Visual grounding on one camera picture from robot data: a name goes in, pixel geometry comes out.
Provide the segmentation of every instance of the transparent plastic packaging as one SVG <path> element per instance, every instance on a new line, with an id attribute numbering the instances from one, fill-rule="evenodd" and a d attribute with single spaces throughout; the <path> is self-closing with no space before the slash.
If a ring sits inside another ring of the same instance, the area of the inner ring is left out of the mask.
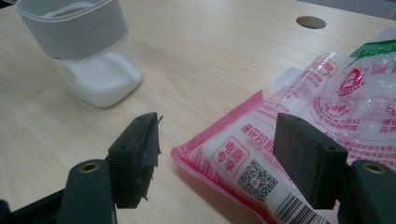
<path id="1" fill-rule="evenodd" d="M 172 157 L 263 223 L 338 223 L 339 204 L 313 210 L 273 156 L 277 113 L 329 135 L 348 150 L 349 163 L 366 159 L 396 171 L 395 85 L 396 40 L 366 44 L 351 57 L 323 54 L 279 91 L 265 99 L 257 92 L 174 147 Z"/>

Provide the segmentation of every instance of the table surface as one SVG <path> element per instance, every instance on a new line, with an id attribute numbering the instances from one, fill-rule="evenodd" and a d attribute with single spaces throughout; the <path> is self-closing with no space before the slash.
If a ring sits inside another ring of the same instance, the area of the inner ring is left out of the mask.
<path id="1" fill-rule="evenodd" d="M 101 159 L 137 116 L 156 111 L 160 166 L 148 201 L 119 223 L 260 223 L 171 159 L 275 77 L 319 54 L 350 53 L 395 21 L 293 0 L 121 0 L 142 83 L 120 104 L 78 100 L 14 7 L 0 10 L 0 198 L 11 210 L 64 188 L 68 171 Z M 296 19 L 313 16 L 323 29 Z"/>

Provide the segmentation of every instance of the white container lid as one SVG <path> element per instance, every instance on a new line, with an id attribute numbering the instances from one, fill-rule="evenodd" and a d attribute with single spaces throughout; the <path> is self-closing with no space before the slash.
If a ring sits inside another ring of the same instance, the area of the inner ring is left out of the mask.
<path id="1" fill-rule="evenodd" d="M 86 59 L 128 34 L 117 0 L 20 0 L 16 9 L 52 58 Z"/>

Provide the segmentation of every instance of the plastic container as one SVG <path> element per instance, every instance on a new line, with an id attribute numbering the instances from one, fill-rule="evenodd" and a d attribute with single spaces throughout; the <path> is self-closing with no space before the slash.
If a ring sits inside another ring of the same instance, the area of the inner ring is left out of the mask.
<path id="1" fill-rule="evenodd" d="M 140 83 L 117 0 L 20 0 L 16 9 L 82 101 L 114 105 Z"/>

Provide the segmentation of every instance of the sugar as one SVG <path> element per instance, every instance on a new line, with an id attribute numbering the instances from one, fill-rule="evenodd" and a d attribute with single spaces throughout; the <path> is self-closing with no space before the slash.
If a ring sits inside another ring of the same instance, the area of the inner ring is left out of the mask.
<path id="1" fill-rule="evenodd" d="M 133 63 L 132 49 L 125 46 L 130 45 L 129 38 L 122 42 L 89 60 L 52 61 L 77 98 L 97 107 L 110 106 L 136 88 L 141 80 Z"/>

